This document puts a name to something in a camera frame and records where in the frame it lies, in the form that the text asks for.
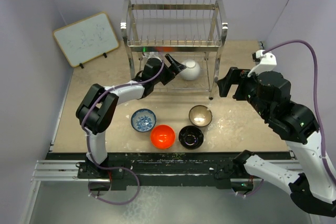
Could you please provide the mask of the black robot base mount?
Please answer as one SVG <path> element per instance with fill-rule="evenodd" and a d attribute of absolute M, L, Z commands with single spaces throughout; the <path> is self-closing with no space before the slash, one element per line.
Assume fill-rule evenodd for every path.
<path fill-rule="evenodd" d="M 238 152 L 188 152 L 188 153 L 109 153 L 106 167 L 89 164 L 84 153 L 49 153 L 47 160 L 74 161 L 79 179 L 91 182 L 106 180 L 113 190 L 127 186 L 215 187 L 229 189 L 231 182 L 249 180 L 241 168 L 234 165 Z"/>

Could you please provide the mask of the blue white patterned bowl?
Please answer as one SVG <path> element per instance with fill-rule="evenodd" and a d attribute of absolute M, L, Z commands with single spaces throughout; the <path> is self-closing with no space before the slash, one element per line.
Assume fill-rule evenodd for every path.
<path fill-rule="evenodd" d="M 139 109 L 131 116 L 131 126 L 137 132 L 149 132 L 156 125 L 156 115 L 149 109 Z"/>

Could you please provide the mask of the white ceramic bowl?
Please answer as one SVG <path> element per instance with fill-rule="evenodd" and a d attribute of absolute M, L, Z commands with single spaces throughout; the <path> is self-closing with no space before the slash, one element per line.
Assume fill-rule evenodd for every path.
<path fill-rule="evenodd" d="M 195 60 L 187 59 L 184 60 L 182 64 L 186 67 L 180 73 L 183 80 L 194 81 L 200 76 L 201 67 Z"/>

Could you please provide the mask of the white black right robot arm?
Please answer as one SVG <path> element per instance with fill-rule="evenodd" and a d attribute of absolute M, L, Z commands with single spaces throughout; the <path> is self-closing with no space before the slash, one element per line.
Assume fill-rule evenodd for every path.
<path fill-rule="evenodd" d="M 262 178 L 289 194 L 309 214 L 335 217 L 335 185 L 326 171 L 322 155 L 322 130 L 314 113 L 291 101 L 291 83 L 279 72 L 266 71 L 248 76 L 247 69 L 231 67 L 217 81 L 220 97 L 237 85 L 233 99 L 247 101 L 274 133 L 294 152 L 302 172 L 278 167 L 257 154 L 244 150 L 233 160 L 238 177 Z"/>

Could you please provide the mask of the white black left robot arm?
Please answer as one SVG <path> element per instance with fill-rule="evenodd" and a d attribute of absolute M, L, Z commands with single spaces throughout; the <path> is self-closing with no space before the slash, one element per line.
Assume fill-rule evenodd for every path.
<path fill-rule="evenodd" d="M 91 174 L 102 178 L 108 172 L 105 163 L 108 158 L 106 130 L 117 106 L 147 97 L 156 84 L 168 84 L 184 69 L 186 66 L 169 54 L 163 58 L 154 55 L 131 81 L 110 87 L 96 83 L 90 87 L 76 110 L 76 118 L 86 133 L 87 158 L 92 162 L 89 168 Z"/>

